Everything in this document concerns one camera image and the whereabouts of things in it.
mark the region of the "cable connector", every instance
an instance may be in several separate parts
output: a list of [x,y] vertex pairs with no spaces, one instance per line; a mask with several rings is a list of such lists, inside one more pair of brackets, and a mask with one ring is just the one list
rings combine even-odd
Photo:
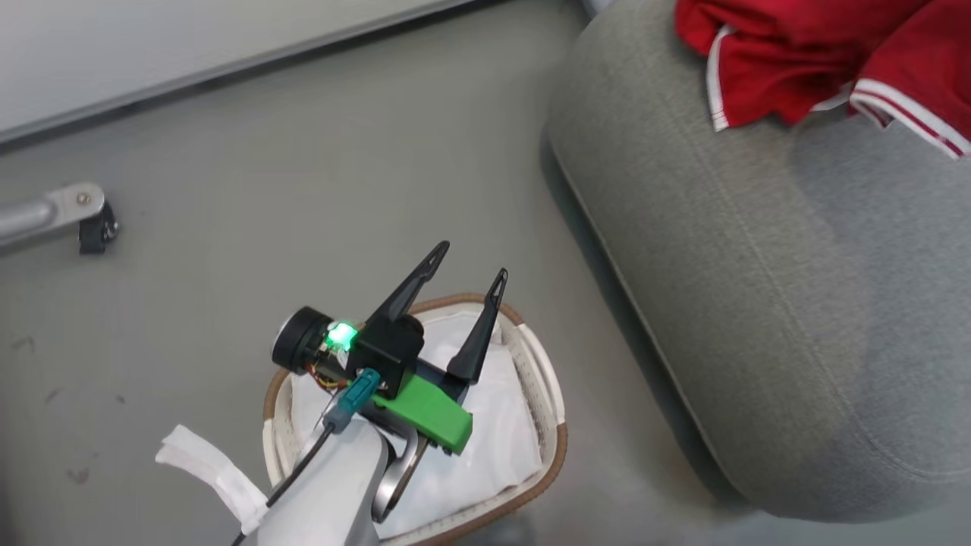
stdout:
[[333,425],[334,432],[338,434],[343,432],[354,414],[364,407],[380,386],[381,375],[371,368],[365,369],[353,383],[337,394],[337,403],[331,404],[323,414],[323,425]]

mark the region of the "floor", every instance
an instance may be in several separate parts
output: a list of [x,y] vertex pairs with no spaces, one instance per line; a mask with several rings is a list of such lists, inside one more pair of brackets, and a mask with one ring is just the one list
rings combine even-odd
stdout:
[[0,543],[220,544],[212,491],[152,457],[175,424],[261,487],[280,322],[363,317],[438,240],[423,293],[506,293],[567,408],[552,487],[470,544],[928,543],[960,506],[823,526],[739,506],[711,464],[542,145],[564,0],[483,3],[0,151],[0,199],[91,180],[123,223],[0,256]]

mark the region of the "gray ottoman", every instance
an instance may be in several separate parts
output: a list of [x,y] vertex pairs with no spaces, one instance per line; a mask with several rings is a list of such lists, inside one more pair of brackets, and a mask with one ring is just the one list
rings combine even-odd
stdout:
[[722,471],[893,518],[971,477],[971,163],[839,110],[716,134],[672,0],[578,43],[553,149]]

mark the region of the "white tape strip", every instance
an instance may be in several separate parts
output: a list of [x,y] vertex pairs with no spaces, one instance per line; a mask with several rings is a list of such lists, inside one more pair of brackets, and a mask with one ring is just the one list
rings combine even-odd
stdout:
[[250,534],[266,514],[266,495],[222,451],[182,425],[164,440],[155,462],[181,468],[206,482]]

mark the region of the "red cloth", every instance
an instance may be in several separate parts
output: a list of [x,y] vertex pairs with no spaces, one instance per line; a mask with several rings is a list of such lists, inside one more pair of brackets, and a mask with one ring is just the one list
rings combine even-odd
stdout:
[[709,56],[717,130],[796,123],[849,96],[883,126],[923,125],[971,154],[971,0],[679,0],[675,23]]

